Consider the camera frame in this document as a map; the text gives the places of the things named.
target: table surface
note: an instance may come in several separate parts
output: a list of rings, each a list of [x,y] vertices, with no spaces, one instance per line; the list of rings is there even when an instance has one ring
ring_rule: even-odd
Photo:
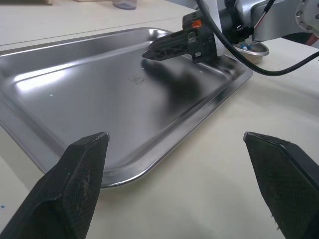
[[[0,8],[0,50],[136,27],[181,29],[193,10],[139,0],[135,11],[111,2],[57,0],[53,6]],[[261,67],[280,70],[317,51],[276,39]],[[190,137],[140,180],[102,190],[88,239],[283,239],[256,182],[246,131],[298,144],[319,163],[318,60],[281,77],[254,73]],[[0,127],[0,231],[43,174]]]

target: metal baking tray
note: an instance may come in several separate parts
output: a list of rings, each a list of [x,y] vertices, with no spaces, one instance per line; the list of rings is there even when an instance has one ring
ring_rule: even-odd
[[[102,187],[139,178],[252,75],[227,56],[143,59],[166,34],[137,28],[2,52],[2,127],[44,172],[69,144],[107,131]]]

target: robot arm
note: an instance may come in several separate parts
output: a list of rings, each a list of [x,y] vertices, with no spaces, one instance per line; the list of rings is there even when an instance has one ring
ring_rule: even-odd
[[[268,0],[237,0],[244,25],[254,26]],[[255,29],[253,41],[276,39],[297,32],[319,33],[319,3],[316,0],[277,0]]]
[[[319,33],[319,7],[316,0],[276,0],[264,14],[269,0],[225,0],[226,9],[218,11],[216,0],[204,0],[209,15],[231,44],[266,41],[296,32]],[[190,54],[193,62],[211,60],[224,53],[200,11],[183,17],[183,30],[154,41],[144,58],[165,60]]]

